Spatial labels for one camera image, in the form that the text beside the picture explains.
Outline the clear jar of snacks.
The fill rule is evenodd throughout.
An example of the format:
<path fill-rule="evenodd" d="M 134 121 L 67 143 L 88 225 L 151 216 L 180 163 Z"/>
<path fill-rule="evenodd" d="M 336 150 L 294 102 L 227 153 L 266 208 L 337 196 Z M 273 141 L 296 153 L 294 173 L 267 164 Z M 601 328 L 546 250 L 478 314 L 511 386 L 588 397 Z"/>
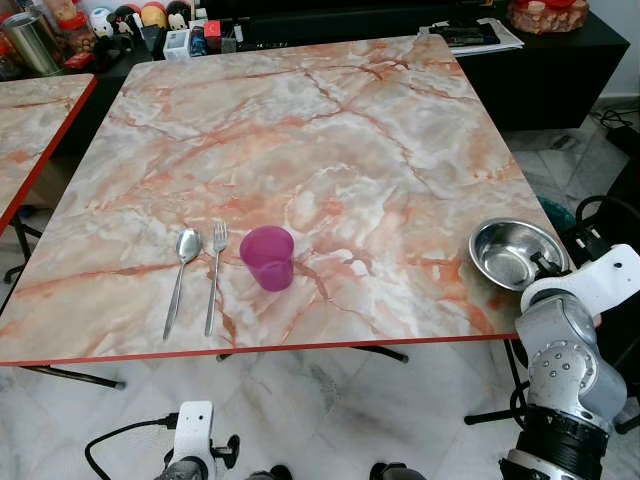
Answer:
<path fill-rule="evenodd" d="M 92 54 L 99 41 L 96 33 L 90 28 L 90 20 L 83 12 L 77 12 L 69 19 L 59 19 L 58 26 L 63 32 L 69 54 Z"/>

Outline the stack of papers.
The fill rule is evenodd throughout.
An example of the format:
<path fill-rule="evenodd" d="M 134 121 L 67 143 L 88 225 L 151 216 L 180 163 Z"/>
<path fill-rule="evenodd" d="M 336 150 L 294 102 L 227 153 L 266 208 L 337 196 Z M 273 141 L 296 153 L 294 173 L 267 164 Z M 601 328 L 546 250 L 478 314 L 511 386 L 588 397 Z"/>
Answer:
<path fill-rule="evenodd" d="M 431 26 L 420 27 L 419 33 L 442 36 L 457 58 L 485 52 L 522 49 L 525 46 L 521 38 L 509 32 L 506 26 L 495 18 L 468 20 L 458 26 L 442 20 Z"/>

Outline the black robot right foot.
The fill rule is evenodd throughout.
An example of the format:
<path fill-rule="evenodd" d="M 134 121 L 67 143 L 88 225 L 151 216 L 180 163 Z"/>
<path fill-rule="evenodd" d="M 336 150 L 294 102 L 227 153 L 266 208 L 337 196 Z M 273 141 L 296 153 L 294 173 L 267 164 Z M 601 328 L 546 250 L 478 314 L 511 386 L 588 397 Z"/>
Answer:
<path fill-rule="evenodd" d="M 378 462 L 370 468 L 369 480 L 426 480 L 426 477 L 401 462 Z"/>

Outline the small white box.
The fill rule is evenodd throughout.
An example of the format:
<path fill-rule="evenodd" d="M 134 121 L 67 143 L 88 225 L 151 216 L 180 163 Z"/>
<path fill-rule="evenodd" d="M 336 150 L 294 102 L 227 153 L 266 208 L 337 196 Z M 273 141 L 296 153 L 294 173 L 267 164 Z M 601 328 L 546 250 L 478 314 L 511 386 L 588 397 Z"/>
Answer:
<path fill-rule="evenodd" d="M 192 58 L 192 29 L 173 29 L 166 32 L 163 45 L 165 60 Z"/>

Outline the purple plastic cup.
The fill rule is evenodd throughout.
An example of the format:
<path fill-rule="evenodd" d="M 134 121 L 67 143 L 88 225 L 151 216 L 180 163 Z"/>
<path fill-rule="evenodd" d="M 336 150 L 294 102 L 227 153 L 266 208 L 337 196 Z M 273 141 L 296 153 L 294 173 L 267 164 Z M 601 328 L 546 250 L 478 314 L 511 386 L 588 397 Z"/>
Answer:
<path fill-rule="evenodd" d="M 293 278 L 294 241 L 282 227 L 252 229 L 239 244 L 239 257 L 265 291 L 284 291 Z"/>

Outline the silver metal fork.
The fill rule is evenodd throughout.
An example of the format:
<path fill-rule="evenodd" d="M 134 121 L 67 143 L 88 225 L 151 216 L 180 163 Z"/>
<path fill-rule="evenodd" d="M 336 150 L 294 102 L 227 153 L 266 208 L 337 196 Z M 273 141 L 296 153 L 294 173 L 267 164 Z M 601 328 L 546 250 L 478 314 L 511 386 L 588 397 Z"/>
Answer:
<path fill-rule="evenodd" d="M 204 326 L 204 334 L 206 337 L 212 335 L 212 325 L 214 325 L 214 307 L 216 297 L 218 297 L 218 282 L 221 265 L 221 253 L 225 251 L 228 246 L 229 232 L 227 224 L 224 221 L 216 221 L 214 228 L 212 228 L 211 237 L 211 252 L 212 252 L 212 265 L 210 276 L 210 289 L 209 298 L 207 298 L 206 319 Z"/>

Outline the teal round object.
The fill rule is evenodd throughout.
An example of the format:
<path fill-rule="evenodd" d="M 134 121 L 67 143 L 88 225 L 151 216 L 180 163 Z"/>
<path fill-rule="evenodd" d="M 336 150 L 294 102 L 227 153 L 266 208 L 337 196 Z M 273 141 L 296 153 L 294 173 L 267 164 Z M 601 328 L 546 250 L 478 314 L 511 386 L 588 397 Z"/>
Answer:
<path fill-rule="evenodd" d="M 550 224 L 556 229 L 558 236 L 563 236 L 564 233 L 570 232 L 570 230 L 576 227 L 576 216 L 568 210 L 567 207 L 557 204 L 552 198 L 540 195 L 538 196 L 538 201 L 541 207 L 543 207 L 545 215 L 548 216 Z"/>

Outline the steel canister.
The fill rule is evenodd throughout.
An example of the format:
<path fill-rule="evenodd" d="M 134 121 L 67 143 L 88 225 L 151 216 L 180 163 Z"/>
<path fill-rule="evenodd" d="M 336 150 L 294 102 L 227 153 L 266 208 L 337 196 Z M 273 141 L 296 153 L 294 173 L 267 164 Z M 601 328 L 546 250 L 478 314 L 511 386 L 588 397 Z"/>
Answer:
<path fill-rule="evenodd" d="M 67 69 L 52 36 L 31 13 L 17 13 L 1 23 L 5 36 L 12 42 L 20 58 L 36 76 L 64 76 Z"/>

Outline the silver metal spoon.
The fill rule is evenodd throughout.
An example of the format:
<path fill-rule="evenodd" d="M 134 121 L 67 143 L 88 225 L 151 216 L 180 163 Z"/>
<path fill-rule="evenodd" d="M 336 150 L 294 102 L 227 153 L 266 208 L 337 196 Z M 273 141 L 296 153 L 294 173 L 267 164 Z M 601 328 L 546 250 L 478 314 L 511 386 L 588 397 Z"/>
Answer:
<path fill-rule="evenodd" d="M 180 232 L 177 244 L 175 244 L 175 253 L 179 259 L 179 268 L 175 275 L 175 284 L 170 297 L 168 311 L 166 311 L 166 320 L 163 328 L 163 339 L 166 340 L 172 334 L 174 321 L 177 320 L 180 298 L 183 291 L 183 275 L 186 274 L 186 268 L 191 262 L 197 259 L 202 251 L 201 234 L 195 228 L 186 228 Z"/>

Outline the stainless steel bowl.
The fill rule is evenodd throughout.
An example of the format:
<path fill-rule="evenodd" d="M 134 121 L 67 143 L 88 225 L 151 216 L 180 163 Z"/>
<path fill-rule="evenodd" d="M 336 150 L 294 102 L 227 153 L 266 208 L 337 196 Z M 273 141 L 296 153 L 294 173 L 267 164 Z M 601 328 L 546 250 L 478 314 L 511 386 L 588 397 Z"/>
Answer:
<path fill-rule="evenodd" d="M 477 270 L 507 291 L 525 291 L 535 282 L 532 265 L 535 251 L 562 252 L 567 273 L 573 266 L 570 256 L 553 236 L 524 220 L 486 220 L 476 227 L 468 241 L 468 253 Z"/>

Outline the black sideboard cabinet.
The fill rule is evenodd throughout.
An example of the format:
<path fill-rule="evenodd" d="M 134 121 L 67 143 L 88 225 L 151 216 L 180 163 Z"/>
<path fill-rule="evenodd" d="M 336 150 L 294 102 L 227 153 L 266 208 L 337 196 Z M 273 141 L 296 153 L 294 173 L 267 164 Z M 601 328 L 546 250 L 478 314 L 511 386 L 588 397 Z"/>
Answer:
<path fill-rule="evenodd" d="M 506 18 L 506 0 L 200 0 L 232 20 L 237 51 L 416 35 L 439 20 Z M 568 33 L 518 33 L 524 47 L 458 60 L 499 131 L 579 127 L 621 64 L 628 42 L 594 13 Z"/>

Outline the red basket of snacks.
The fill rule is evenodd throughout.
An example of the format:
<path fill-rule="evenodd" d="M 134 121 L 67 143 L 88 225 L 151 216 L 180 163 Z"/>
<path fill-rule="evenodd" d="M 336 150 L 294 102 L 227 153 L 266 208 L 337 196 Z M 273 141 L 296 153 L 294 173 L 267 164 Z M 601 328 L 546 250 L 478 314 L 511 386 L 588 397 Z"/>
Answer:
<path fill-rule="evenodd" d="M 575 31 L 588 18 L 588 0 L 511 0 L 509 23 L 530 35 Z"/>

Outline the black robot foot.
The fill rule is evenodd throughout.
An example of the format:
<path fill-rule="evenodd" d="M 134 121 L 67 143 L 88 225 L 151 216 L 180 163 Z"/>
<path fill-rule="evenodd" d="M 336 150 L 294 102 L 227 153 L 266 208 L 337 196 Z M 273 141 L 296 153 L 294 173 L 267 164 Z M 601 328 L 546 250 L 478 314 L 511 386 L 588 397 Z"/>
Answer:
<path fill-rule="evenodd" d="M 401 462 L 378 462 L 370 468 L 369 480 L 426 480 L 426 477 Z"/>
<path fill-rule="evenodd" d="M 284 465 L 275 465 L 268 470 L 252 472 L 244 480 L 293 480 L 292 472 Z"/>

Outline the black robot left foot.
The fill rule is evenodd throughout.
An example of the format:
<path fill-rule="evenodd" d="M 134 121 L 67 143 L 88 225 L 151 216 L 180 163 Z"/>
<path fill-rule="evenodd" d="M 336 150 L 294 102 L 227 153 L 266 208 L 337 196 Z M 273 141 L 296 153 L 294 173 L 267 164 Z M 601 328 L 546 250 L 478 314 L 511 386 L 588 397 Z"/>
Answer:
<path fill-rule="evenodd" d="M 244 480 L 293 480 L 292 472 L 284 465 L 275 465 L 268 470 L 252 472 Z"/>

